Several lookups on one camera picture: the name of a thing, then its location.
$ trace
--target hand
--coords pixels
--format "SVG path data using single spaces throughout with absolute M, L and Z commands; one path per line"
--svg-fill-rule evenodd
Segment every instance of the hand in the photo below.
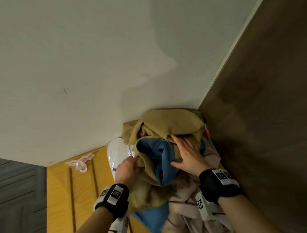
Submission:
M 130 189 L 134 185 L 140 173 L 140 168 L 134 169 L 134 165 L 137 159 L 138 156 L 129 156 L 128 158 L 124 159 L 120 165 L 118 165 L 115 172 L 116 184 L 124 184 L 127 186 L 128 189 Z
M 188 139 L 181 139 L 175 135 L 171 135 L 171 137 L 176 142 L 183 159 L 182 163 L 171 162 L 172 166 L 196 176 L 199 176 L 204 170 L 213 168 L 204 160 L 198 148 Z

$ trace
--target wall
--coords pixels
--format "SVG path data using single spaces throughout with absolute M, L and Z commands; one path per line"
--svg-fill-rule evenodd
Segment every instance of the wall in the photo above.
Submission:
M 264 0 L 199 110 L 222 164 L 283 232 L 307 232 L 307 2 Z
M 0 147 L 49 166 L 155 108 L 198 108 L 256 0 L 5 1 Z

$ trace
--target khaki fabric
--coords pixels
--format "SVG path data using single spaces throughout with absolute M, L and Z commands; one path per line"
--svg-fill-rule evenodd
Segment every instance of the khaki fabric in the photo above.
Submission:
M 132 211 L 155 208 L 166 203 L 175 193 L 171 185 L 160 187 L 151 159 L 137 151 L 136 144 L 141 138 L 159 138 L 170 142 L 176 161 L 182 161 L 179 149 L 171 134 L 187 137 L 193 144 L 200 146 L 204 132 L 204 120 L 196 110 L 158 109 L 146 112 L 139 120 L 123 124 L 122 138 L 140 158 L 136 167 L 144 167 L 136 184 L 130 190 L 129 203 Z

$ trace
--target person's left hand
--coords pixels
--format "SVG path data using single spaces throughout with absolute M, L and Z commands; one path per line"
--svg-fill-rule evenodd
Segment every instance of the person's left hand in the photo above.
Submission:
M 129 156 L 128 158 L 124 159 L 120 165 L 118 165 L 115 172 L 116 184 L 124 184 L 127 186 L 128 189 L 130 189 L 134 185 L 140 173 L 140 168 L 134 169 L 134 165 L 137 159 L 138 156 Z

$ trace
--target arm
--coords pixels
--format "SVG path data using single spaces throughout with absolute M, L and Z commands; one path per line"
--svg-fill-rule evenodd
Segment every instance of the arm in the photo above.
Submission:
M 196 146 L 184 138 L 171 136 L 176 142 L 182 163 L 171 162 L 176 168 L 184 170 L 192 175 L 199 176 L 201 172 L 211 167 L 201 156 Z M 235 197 L 220 197 L 218 203 L 230 219 L 237 233 L 280 233 L 267 218 L 243 195 Z
M 124 184 L 130 189 L 140 170 L 134 169 L 138 157 L 129 156 L 116 169 L 115 183 Z M 107 233 L 113 222 L 113 214 L 105 207 L 97 208 L 76 233 Z

